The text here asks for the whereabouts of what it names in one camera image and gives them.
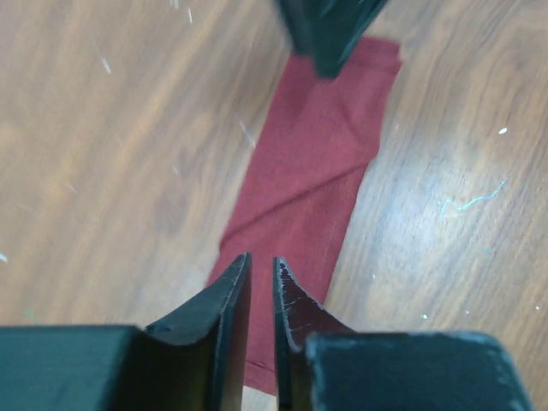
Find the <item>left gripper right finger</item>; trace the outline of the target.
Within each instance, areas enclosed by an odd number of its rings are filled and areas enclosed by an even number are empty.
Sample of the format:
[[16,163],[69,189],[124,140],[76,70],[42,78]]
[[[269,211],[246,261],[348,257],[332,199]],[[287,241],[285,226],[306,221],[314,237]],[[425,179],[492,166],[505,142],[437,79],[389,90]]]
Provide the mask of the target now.
[[281,410],[532,410],[515,364],[476,331],[357,332],[272,270]]

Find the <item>dark red cloth napkin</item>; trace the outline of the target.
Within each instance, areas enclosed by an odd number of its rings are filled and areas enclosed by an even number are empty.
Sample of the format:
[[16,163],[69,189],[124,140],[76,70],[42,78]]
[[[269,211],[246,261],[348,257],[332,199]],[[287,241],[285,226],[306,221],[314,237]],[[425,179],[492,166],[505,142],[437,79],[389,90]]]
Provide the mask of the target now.
[[252,255],[244,383],[276,391],[272,263],[288,261],[323,301],[363,176],[376,157],[384,109],[402,65],[400,46],[363,37],[334,80],[304,57],[287,61],[219,244],[211,279]]

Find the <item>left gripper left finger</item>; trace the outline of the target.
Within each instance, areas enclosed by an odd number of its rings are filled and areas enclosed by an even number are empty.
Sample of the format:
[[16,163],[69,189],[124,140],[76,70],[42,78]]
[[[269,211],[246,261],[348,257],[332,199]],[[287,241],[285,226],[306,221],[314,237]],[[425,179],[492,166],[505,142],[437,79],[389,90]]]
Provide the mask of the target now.
[[252,258],[145,328],[1,329],[4,410],[238,410]]

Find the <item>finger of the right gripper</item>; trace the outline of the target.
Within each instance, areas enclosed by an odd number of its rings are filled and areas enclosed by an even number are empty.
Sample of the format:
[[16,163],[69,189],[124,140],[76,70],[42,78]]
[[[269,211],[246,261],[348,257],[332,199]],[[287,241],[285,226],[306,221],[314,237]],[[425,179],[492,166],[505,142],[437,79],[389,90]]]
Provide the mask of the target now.
[[316,73],[334,79],[386,0],[277,0],[293,51],[312,60]]

